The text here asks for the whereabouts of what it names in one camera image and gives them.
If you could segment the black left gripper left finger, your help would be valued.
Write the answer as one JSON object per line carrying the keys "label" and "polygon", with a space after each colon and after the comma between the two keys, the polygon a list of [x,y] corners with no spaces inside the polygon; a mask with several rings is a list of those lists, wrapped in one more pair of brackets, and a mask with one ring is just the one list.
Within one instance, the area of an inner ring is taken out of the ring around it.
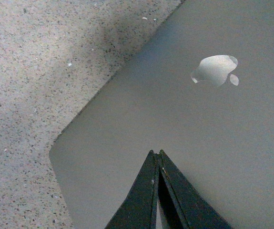
{"label": "black left gripper left finger", "polygon": [[156,228],[159,165],[151,150],[126,199],[108,222],[107,229]]}

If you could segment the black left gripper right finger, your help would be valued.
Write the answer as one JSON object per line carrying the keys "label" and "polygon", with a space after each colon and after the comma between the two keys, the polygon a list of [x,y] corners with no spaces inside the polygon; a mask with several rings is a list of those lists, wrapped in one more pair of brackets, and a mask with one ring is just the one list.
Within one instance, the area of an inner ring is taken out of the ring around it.
{"label": "black left gripper right finger", "polygon": [[231,225],[208,204],[167,154],[159,154],[160,214],[164,229],[230,229]]}

